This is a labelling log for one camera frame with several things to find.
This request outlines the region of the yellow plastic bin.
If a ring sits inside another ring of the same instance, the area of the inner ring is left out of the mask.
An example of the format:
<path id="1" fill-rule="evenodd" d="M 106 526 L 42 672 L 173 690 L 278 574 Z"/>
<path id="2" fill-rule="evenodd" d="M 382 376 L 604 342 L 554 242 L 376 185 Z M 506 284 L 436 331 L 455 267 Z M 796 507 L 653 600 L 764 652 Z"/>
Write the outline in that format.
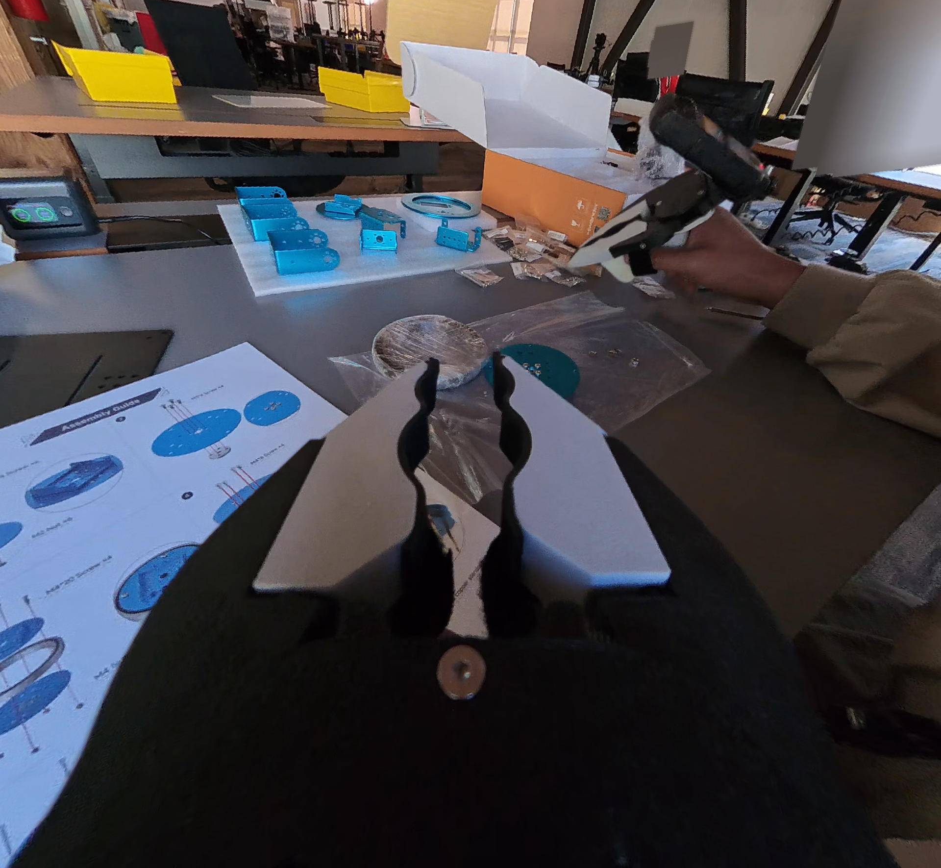
<path id="1" fill-rule="evenodd" d="M 108 103 L 176 105 L 172 64 L 162 54 L 82 50 L 53 42 L 67 74 L 90 99 Z"/>
<path id="2" fill-rule="evenodd" d="M 366 71 L 363 79 L 367 111 L 400 114 L 409 111 L 410 102 L 404 95 L 400 76 Z"/>
<path id="3" fill-rule="evenodd" d="M 368 80 L 365 74 L 319 66 L 317 86 L 328 103 L 372 112 Z"/>

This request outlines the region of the wooden-top table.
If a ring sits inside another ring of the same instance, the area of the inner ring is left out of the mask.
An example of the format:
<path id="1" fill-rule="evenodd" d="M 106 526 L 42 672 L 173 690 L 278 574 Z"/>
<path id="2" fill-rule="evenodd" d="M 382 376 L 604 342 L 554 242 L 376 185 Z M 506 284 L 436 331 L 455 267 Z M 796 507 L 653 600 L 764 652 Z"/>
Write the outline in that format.
<path id="1" fill-rule="evenodd" d="M 783 250 L 790 241 L 815 246 L 828 265 L 866 273 L 869 253 L 889 229 L 939 227 L 939 173 L 834 176 L 799 167 L 796 143 L 784 138 L 756 144 L 753 152 L 788 188 L 764 232 L 771 248 Z"/>

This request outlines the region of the black mesh office chair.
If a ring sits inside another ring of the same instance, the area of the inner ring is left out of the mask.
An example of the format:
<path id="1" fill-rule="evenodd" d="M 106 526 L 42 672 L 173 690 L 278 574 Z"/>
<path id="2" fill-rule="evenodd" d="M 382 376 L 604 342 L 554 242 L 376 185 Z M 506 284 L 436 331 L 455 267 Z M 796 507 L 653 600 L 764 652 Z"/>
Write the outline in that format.
<path id="1" fill-rule="evenodd" d="M 676 94 L 693 100 L 724 133 L 751 146 L 773 86 L 772 79 L 758 83 L 685 73 L 678 79 Z"/>

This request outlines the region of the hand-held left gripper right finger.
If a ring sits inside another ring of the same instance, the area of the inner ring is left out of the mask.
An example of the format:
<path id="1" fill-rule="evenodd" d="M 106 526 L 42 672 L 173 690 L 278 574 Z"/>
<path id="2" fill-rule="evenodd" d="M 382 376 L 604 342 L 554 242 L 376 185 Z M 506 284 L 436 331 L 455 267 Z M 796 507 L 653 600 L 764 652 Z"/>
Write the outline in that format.
<path id="1" fill-rule="evenodd" d="M 671 568 L 605 431 L 495 352 L 493 396 L 510 470 L 481 565 L 489 637 L 530 637 L 554 604 L 661 588 Z"/>

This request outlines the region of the black upright board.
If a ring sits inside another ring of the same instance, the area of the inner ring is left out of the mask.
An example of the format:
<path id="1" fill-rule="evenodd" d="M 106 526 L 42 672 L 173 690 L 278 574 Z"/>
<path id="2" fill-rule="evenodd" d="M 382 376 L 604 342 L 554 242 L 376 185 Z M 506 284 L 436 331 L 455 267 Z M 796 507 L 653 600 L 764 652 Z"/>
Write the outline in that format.
<path id="1" fill-rule="evenodd" d="M 221 5 L 143 0 L 184 87 L 256 91 Z"/>

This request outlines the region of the black metal plate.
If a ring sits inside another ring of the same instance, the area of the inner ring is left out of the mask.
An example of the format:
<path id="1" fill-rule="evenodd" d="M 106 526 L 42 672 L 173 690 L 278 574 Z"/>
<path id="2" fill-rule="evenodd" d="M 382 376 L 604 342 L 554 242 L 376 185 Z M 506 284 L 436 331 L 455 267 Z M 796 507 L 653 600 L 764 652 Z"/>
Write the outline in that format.
<path id="1" fill-rule="evenodd" d="M 171 330 L 3 335 L 1 426 L 146 379 L 172 338 Z"/>

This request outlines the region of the orange and white cardboard box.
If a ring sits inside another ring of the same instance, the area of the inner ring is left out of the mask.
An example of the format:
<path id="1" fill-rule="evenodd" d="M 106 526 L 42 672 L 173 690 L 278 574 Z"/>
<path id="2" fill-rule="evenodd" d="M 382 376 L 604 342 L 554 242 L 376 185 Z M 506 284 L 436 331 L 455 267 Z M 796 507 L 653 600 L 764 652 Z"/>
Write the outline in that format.
<path id="1" fill-rule="evenodd" d="M 528 57 L 403 42 L 406 98 L 486 151 L 482 202 L 579 246 L 655 187 L 608 145 L 611 98 Z"/>

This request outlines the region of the large clear plastic bag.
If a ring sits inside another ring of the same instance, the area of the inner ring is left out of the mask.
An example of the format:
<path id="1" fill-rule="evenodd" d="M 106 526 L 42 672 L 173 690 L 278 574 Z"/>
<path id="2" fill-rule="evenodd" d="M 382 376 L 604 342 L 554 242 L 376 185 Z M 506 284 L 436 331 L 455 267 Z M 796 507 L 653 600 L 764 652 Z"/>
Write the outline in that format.
<path id="1" fill-rule="evenodd" d="M 554 347 L 570 357 L 581 380 L 570 402 L 614 435 L 666 398 L 707 376 L 688 348 L 625 308 L 582 292 L 470 324 L 488 352 L 513 345 Z M 500 414 L 486 373 L 439 391 L 424 469 L 465 501 L 500 488 L 508 464 L 498 448 Z"/>

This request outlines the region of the bubble-wrapped black part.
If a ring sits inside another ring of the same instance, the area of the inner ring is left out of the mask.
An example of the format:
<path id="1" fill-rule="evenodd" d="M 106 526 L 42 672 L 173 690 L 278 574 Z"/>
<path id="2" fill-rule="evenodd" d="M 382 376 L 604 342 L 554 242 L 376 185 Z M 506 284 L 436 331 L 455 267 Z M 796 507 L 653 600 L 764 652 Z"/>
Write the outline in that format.
<path id="1" fill-rule="evenodd" d="M 675 150 L 660 144 L 651 133 L 648 119 L 641 120 L 636 160 L 639 171 L 651 181 L 665 181 L 687 171 L 686 160 Z"/>

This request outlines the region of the white foam sheet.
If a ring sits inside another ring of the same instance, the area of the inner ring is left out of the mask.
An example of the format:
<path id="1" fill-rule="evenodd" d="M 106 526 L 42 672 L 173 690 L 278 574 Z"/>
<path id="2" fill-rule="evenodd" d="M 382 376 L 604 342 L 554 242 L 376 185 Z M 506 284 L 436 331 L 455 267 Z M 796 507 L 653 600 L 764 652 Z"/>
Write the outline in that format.
<path id="1" fill-rule="evenodd" d="M 218 204 L 219 216 L 256 297 L 273 296 L 336 286 L 356 286 L 433 273 L 451 273 L 471 267 L 509 263 L 511 257 L 483 239 L 477 251 L 459 252 L 436 244 L 440 219 L 406 209 L 400 195 L 365 196 L 364 202 L 398 213 L 406 221 L 406 239 L 395 252 L 360 252 L 359 222 L 324 218 L 316 210 L 320 199 L 295 200 L 300 217 L 327 233 L 328 245 L 340 255 L 332 271 L 281 276 L 267 242 L 255 241 L 236 203 Z"/>

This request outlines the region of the teal round metal plate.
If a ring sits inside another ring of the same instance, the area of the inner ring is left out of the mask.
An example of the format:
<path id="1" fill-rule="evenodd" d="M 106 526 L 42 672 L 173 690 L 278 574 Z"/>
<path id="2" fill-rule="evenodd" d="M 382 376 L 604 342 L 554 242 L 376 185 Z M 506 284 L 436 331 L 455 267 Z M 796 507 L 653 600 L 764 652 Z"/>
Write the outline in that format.
<path id="1" fill-rule="evenodd" d="M 500 349 L 503 364 L 515 362 L 536 380 L 563 399 L 570 399 L 577 391 L 581 372 L 575 361 L 558 348 L 535 343 L 517 343 Z"/>

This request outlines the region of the grey device with green display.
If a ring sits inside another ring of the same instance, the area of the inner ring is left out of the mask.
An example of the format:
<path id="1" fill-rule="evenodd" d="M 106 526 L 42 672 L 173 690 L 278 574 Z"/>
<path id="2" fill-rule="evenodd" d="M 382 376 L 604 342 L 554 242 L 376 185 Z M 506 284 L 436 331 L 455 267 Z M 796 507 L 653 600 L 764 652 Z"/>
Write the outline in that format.
<path id="1" fill-rule="evenodd" d="M 15 242 L 60 243 L 101 233 L 87 192 L 69 176 L 2 177 L 1 224 Z"/>

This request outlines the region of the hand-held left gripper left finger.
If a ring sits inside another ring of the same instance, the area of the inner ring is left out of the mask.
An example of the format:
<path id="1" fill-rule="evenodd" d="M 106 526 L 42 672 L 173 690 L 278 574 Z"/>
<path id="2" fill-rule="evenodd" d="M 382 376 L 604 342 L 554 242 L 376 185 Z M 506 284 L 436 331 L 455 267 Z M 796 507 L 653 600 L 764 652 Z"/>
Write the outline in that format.
<path id="1" fill-rule="evenodd" d="M 388 383 L 323 440 L 253 582 L 360 603 L 395 636 L 438 637 L 453 611 L 453 558 L 417 471 L 430 448 L 441 365 Z"/>

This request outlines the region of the pile of small screw bags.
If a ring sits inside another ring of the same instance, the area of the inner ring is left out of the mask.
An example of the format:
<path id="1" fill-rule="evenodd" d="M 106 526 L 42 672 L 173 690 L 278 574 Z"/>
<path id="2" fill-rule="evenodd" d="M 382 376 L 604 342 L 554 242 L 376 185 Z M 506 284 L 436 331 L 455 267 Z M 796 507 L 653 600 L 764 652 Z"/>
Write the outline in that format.
<path id="1" fill-rule="evenodd" d="M 558 232 L 504 226 L 481 232 L 481 238 L 511 258 L 513 273 L 520 279 L 571 288 L 602 275 L 598 265 L 571 269 L 576 248 Z"/>

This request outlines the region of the pale wood rounded panel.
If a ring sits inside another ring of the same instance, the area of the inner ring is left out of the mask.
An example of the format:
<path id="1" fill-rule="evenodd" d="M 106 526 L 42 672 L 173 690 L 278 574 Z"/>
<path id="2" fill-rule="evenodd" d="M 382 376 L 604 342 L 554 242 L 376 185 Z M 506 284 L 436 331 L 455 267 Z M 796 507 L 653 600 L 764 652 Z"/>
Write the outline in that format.
<path id="1" fill-rule="evenodd" d="M 498 0 L 388 0 L 386 53 L 403 62 L 403 42 L 485 50 Z"/>

